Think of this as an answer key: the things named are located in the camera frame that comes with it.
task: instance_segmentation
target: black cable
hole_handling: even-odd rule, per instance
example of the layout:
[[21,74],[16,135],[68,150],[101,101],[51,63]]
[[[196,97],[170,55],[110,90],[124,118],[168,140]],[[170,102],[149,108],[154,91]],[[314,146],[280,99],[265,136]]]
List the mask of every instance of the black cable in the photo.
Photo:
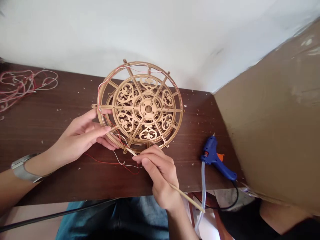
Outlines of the black cable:
[[32,219],[28,219],[28,220],[17,222],[17,223],[12,223],[12,224],[0,227],[0,233],[8,231],[8,230],[13,229],[13,228],[22,227],[24,225],[28,225],[28,224],[31,224],[31,223],[36,223],[36,222],[40,222],[40,221],[43,221],[43,220],[47,220],[47,219],[51,219],[51,218],[55,218],[55,217],[60,217],[60,216],[67,215],[67,214],[70,214],[70,213],[75,213],[75,212],[79,212],[79,211],[82,211],[82,210],[86,210],[88,208],[95,207],[95,206],[98,206],[98,205],[101,205],[101,204],[104,204],[104,203],[107,203],[107,202],[112,202],[113,200],[116,200],[116,199],[117,198],[114,198],[114,199],[111,199],[111,200],[106,200],[106,201],[102,201],[102,202],[99,202],[99,203],[95,203],[95,204],[92,204],[92,205],[89,205],[89,206],[86,206],[86,207],[81,207],[81,208],[77,208],[77,209],[73,209],[73,210],[54,213],[54,214],[43,216],[43,217],[37,217],[37,218],[32,218]]
[[[221,207],[209,207],[209,206],[205,205],[206,208],[219,209],[219,210],[227,210],[227,209],[232,208],[234,205],[236,205],[236,203],[237,203],[237,201],[238,201],[238,199],[239,199],[239,190],[238,190],[238,188],[237,188],[237,186],[236,186],[235,181],[231,181],[231,182],[232,182],[233,186],[236,188],[236,191],[237,191],[237,198],[236,198],[236,200],[234,201],[234,203],[231,204],[229,207],[224,207],[224,208],[221,208]],[[198,201],[202,204],[202,202],[199,200],[199,198],[198,198],[194,193],[192,193],[192,194],[193,194],[193,195],[198,199]]]

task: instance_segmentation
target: wrist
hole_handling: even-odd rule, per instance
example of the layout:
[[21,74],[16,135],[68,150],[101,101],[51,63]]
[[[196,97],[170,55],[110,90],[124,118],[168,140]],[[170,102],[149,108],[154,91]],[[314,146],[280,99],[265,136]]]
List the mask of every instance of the wrist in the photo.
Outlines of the wrist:
[[29,173],[45,176],[53,173],[62,167],[57,161],[51,158],[51,154],[45,151],[25,162],[24,167]]
[[172,207],[170,209],[167,209],[166,211],[167,211],[167,214],[170,215],[173,218],[183,214],[183,212],[185,212],[186,210],[184,208],[184,204],[183,204],[182,198],[179,197],[179,201],[177,202],[177,204],[174,207]]

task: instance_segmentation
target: blue hot glue gun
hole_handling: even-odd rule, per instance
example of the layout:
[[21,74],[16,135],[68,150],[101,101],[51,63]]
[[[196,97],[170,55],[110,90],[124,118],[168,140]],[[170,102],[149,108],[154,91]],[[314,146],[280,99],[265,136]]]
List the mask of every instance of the blue hot glue gun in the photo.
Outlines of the blue hot glue gun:
[[201,160],[205,162],[206,164],[213,165],[228,179],[231,181],[235,181],[237,179],[237,174],[235,172],[232,172],[229,168],[227,168],[219,159],[217,155],[217,139],[214,136],[211,136],[208,138],[206,144],[203,148],[203,155],[201,155]]

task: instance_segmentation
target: person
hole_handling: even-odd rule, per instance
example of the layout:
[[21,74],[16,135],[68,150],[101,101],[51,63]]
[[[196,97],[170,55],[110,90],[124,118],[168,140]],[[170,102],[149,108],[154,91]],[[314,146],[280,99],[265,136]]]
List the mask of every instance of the person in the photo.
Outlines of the person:
[[[111,114],[111,110],[104,109],[103,113]],[[47,176],[76,161],[95,143],[109,150],[119,148],[106,136],[110,127],[101,127],[93,122],[96,116],[97,110],[92,109],[75,118],[52,147],[24,162],[24,169],[37,176]],[[199,239],[180,194],[168,184],[179,187],[173,159],[157,145],[132,159],[142,163],[150,175],[153,196],[118,199],[111,204],[66,215],[57,239],[113,239],[125,236],[138,236],[139,239]],[[17,177],[12,169],[0,173],[0,214],[11,209],[38,184]],[[70,203],[68,209],[90,204],[89,201]]]

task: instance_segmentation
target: laser-cut wooden chandelier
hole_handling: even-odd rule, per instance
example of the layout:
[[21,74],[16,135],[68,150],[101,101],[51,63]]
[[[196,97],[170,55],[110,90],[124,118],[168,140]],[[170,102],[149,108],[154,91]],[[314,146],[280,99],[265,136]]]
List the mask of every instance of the laser-cut wooden chandelier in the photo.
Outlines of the laser-cut wooden chandelier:
[[[180,91],[170,72],[166,73],[147,62],[127,63],[125,59],[123,62],[99,86],[97,104],[92,107],[97,108],[100,124],[112,127],[107,136],[124,149],[123,153],[127,153],[127,146],[136,153],[153,144],[160,148],[169,147],[185,111]],[[137,66],[145,69],[137,71],[134,69]],[[121,71],[129,73],[126,80],[112,79]],[[166,85],[168,81],[173,88]],[[112,114],[102,114],[102,109],[112,109]]]

